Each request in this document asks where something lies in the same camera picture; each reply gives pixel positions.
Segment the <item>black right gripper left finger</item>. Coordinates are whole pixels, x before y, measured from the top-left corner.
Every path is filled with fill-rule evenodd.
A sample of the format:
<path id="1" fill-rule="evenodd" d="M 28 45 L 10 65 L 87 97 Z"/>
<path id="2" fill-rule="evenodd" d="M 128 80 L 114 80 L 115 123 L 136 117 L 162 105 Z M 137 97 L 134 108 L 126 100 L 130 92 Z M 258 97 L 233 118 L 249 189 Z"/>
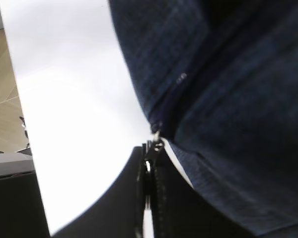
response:
<path id="1" fill-rule="evenodd" d="M 147 195 L 144 150 L 135 147 L 108 190 L 56 238 L 142 238 Z"/>

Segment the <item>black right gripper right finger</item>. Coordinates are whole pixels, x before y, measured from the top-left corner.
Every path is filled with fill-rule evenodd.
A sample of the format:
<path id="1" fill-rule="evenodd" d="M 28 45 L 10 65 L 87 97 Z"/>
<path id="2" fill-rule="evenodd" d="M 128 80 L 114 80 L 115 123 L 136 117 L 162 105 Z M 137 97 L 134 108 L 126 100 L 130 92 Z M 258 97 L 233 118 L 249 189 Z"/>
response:
<path id="1" fill-rule="evenodd" d="M 151 144 L 151 209 L 156 238 L 251 238 L 206 202 L 171 162 L 162 141 Z"/>

